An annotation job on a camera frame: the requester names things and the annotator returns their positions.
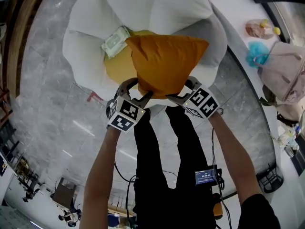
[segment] black chair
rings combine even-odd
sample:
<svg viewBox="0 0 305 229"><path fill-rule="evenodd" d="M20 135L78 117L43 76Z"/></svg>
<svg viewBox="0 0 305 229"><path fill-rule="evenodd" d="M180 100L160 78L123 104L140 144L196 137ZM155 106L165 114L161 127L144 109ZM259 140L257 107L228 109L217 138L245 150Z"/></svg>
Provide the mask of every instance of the black chair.
<svg viewBox="0 0 305 229"><path fill-rule="evenodd" d="M284 183L284 178L277 174L276 164L269 165L269 168L265 172L256 175L256 178L263 185L265 193L277 191Z"/></svg>

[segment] right forearm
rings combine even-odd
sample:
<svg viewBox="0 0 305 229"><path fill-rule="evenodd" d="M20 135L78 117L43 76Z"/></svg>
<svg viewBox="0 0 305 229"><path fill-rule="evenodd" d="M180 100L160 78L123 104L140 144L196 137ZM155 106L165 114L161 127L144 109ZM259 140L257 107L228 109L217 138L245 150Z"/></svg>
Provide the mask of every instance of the right forearm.
<svg viewBox="0 0 305 229"><path fill-rule="evenodd" d="M209 121L216 132L225 162L237 192L243 191L240 202L242 203L244 201L244 196L248 196L247 193L261 193L256 180L253 163L246 150L217 112L209 118Z"/></svg>

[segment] marble floor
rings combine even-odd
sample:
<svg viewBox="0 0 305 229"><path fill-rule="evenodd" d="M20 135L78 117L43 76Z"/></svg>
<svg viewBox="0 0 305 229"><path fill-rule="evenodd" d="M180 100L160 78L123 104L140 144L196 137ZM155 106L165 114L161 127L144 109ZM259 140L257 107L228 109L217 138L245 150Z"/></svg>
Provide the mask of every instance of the marble floor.
<svg viewBox="0 0 305 229"><path fill-rule="evenodd" d="M102 144L106 130L105 107L92 99L90 90L78 86L62 55L62 39L71 8L76 0L43 0L26 44L20 96L12 99L12 124L17 128L19 149L31 168L51 189L61 176L83 187ZM274 147L260 106L243 72L227 53L211 86L224 109L224 119L251 156L257 172L275 161ZM212 164L210 124L191 117L208 163ZM160 144L163 169L178 173L180 164L177 137L163 106L152 108L152 126ZM122 175L135 174L137 149L133 132L122 134L116 163ZM217 165L223 169L223 195L235 191L217 138ZM165 173L169 187L176 177ZM127 182L114 173L112 195L124 197Z"/></svg>

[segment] orange object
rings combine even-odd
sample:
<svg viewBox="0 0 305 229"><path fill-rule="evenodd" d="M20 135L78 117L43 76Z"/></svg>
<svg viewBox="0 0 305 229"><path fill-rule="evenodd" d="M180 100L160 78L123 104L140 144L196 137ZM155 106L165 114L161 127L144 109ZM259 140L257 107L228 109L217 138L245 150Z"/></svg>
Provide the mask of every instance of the orange object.
<svg viewBox="0 0 305 229"><path fill-rule="evenodd" d="M209 43L188 36L145 35L126 40L139 78L139 91L152 98L178 94Z"/></svg>

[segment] digital display screen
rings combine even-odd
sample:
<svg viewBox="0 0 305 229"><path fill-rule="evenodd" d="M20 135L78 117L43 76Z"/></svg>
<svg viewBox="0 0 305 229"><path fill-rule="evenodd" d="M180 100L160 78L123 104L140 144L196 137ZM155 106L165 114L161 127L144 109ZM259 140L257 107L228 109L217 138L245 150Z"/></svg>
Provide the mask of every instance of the digital display screen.
<svg viewBox="0 0 305 229"><path fill-rule="evenodd" d="M216 181L215 173L212 171L213 171L212 169L196 171L195 172L196 185L215 182Z"/></svg>

